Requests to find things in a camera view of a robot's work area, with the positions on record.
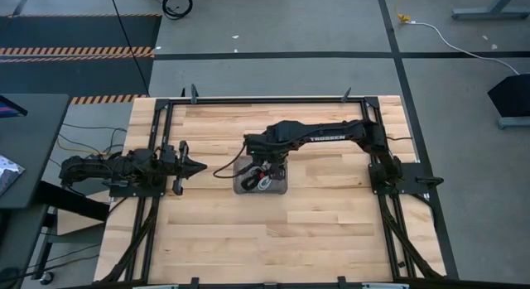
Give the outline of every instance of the leader arm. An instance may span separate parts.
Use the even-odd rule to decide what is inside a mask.
[[[297,121],[281,121],[268,126],[262,134],[244,136],[246,153],[251,156],[252,166],[270,164],[268,175],[282,179],[278,173],[289,151],[296,151],[310,142],[352,141],[374,156],[382,165],[381,180],[390,186],[401,180],[401,162],[388,150],[386,133],[382,125],[369,120],[352,120],[342,123],[303,124]]]
[[[149,189],[162,185],[168,176],[176,176],[178,186],[173,190],[177,195],[182,195],[181,179],[203,171],[206,165],[188,157],[185,141],[181,142],[179,153],[180,157],[176,155],[174,147],[168,145],[154,151],[139,148],[129,151],[126,156],[113,155],[108,159],[71,157],[63,161],[59,178],[62,179],[61,183],[67,186],[88,178],[101,178],[105,179],[108,185],[132,185]]]

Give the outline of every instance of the metal table leg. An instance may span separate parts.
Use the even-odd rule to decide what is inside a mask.
[[[499,118],[499,128],[530,127],[530,117]]]
[[[526,19],[530,9],[506,7],[512,0],[495,0],[489,7],[454,8],[456,20]]]

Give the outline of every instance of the wheel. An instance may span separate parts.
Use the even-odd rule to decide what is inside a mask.
[[[167,6],[169,1],[170,0],[162,1],[162,11],[164,12],[164,15],[171,20],[178,20],[184,17],[185,15],[189,14],[193,8],[193,0],[172,0],[172,2],[178,2],[178,5],[175,8],[170,8]],[[183,6],[185,5],[187,5],[187,8],[184,10],[184,12],[181,12]]]
[[[49,285],[53,281],[55,274],[53,272],[44,272],[41,277],[41,285]]]

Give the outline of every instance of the desk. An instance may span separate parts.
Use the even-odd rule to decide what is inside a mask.
[[[378,101],[387,135],[410,137],[400,97]],[[124,151],[147,147],[155,102],[135,100]],[[244,133],[262,132],[281,120],[310,124],[362,118],[360,104],[336,102],[177,104],[169,143],[177,147],[186,140],[190,158],[208,169],[184,182],[183,196],[167,189],[161,198],[148,283],[187,284],[192,277],[200,283],[336,282],[338,276],[348,282],[392,281],[378,197],[370,187],[370,157],[355,143],[310,143],[291,152],[285,195],[236,195],[231,180],[212,176],[234,158]],[[164,123],[158,123],[156,146]],[[411,140],[389,146],[402,161],[416,160]],[[409,238],[444,274],[429,208],[408,195],[401,195],[401,202]],[[137,199],[129,198],[108,219],[94,280],[109,273],[127,248],[136,207]],[[134,278],[140,275],[142,249]]]
[[[5,94],[27,110],[26,117],[0,119],[0,154],[26,170],[0,195],[0,271],[24,273],[53,205],[104,220],[108,206],[41,181],[70,99],[66,94]],[[15,284],[19,287],[22,280]]]

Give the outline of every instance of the black box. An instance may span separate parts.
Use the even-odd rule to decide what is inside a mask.
[[[530,116],[530,74],[509,76],[488,95],[502,117]]]

